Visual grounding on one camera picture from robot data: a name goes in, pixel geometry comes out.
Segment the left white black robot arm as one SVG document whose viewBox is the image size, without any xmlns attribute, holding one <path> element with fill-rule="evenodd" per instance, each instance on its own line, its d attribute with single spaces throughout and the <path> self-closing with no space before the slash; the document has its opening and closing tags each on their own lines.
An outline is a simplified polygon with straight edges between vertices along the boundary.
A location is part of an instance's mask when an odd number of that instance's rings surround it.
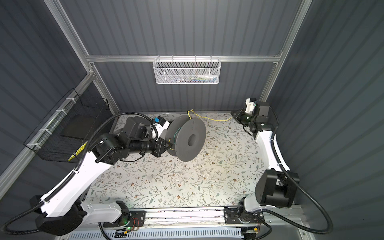
<svg viewBox="0 0 384 240">
<path fill-rule="evenodd" d="M 120 223 L 126 226 L 130 211 L 122 201 L 111 205 L 88 207 L 81 195 L 102 173 L 130 154 L 152 154 L 159 158 L 171 148 L 160 135 L 170 122 L 163 117 L 149 118 L 128 112 L 122 129 L 99 134 L 119 115 L 102 123 L 85 143 L 78 164 L 48 193 L 31 199 L 31 208 L 11 218 L 1 230 L 7 235 L 29 235 L 39 232 L 64 236 L 82 224 Z"/>
</svg>

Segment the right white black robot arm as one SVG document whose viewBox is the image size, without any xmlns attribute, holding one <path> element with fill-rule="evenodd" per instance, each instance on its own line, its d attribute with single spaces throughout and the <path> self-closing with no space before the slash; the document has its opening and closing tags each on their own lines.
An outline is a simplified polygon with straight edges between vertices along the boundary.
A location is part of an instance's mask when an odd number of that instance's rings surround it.
<svg viewBox="0 0 384 240">
<path fill-rule="evenodd" d="M 280 122 L 270 104 L 258 101 L 255 98 L 248 98 L 246 99 L 246 107 L 238 111 L 232 111 L 231 115 L 238 124 L 243 126 L 244 131 L 256 140 L 261 154 L 268 160 L 269 166 L 258 180 L 254 196 L 242 198 L 236 209 L 224 208 L 226 224 L 250 224 L 255 222 L 257 226 L 265 225 L 268 230 L 261 236 L 258 236 L 256 230 L 244 231 L 244 234 L 255 235 L 256 239 L 259 240 L 268 236 L 273 230 L 264 219 L 264 214 L 270 214 L 308 233 L 317 235 L 331 233 L 334 225 L 330 215 L 300 185 L 299 175 L 291 172 L 284 161 L 276 137 Z M 327 223 L 324 229 L 306 227 L 268 208 L 269 206 L 277 209 L 291 207 L 298 191 L 302 192 L 321 212 Z"/>
</svg>

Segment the yellow black tool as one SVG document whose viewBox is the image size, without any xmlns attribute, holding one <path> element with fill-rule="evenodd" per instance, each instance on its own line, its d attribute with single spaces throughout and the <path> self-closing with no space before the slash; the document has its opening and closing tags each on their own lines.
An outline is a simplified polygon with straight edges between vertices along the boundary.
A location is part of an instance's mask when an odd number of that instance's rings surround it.
<svg viewBox="0 0 384 240">
<path fill-rule="evenodd" d="M 72 159 L 76 158 L 87 146 L 88 141 L 86 141 L 83 145 L 81 145 L 69 158 L 68 162 L 70 162 Z"/>
</svg>

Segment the grey perforated cable spool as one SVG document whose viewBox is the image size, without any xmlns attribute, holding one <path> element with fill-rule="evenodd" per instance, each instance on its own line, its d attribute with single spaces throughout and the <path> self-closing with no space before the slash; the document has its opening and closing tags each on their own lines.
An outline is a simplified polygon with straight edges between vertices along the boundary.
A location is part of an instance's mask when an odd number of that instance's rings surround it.
<svg viewBox="0 0 384 240">
<path fill-rule="evenodd" d="M 177 117 L 165 135 L 165 140 L 171 144 L 168 153 L 183 162 L 189 162 L 201 152 L 206 134 L 206 125 L 202 120 L 187 115 Z"/>
</svg>

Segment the floral table mat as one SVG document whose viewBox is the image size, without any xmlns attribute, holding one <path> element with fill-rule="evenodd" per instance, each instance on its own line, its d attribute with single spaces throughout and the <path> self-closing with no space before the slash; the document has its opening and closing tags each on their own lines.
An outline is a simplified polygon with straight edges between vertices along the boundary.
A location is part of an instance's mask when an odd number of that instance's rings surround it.
<svg viewBox="0 0 384 240">
<path fill-rule="evenodd" d="M 86 201 L 124 201 L 129 208 L 216 207 L 252 196 L 268 167 L 255 140 L 229 113 L 197 113 L 207 129 L 205 145 L 192 161 L 169 153 L 129 155 L 101 174 Z"/>
</svg>

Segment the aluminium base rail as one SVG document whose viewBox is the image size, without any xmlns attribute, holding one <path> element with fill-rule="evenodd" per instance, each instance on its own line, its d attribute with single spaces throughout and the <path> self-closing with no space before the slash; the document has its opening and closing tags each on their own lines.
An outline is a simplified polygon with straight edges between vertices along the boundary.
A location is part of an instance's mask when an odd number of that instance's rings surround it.
<svg viewBox="0 0 384 240">
<path fill-rule="evenodd" d="M 292 208 L 276 209 L 263 207 L 263 219 L 268 224 L 284 225 L 285 221 L 266 212 L 270 209 L 298 224 L 307 224 L 307 218 L 300 205 Z M 135 230 L 161 228 L 198 228 L 198 227 L 241 227 L 257 225 L 256 217 L 240 220 L 237 208 L 232 207 L 194 207 L 169 209 L 134 209 L 133 214 L 145 212 L 145 216 L 136 216 L 130 226 Z"/>
</svg>

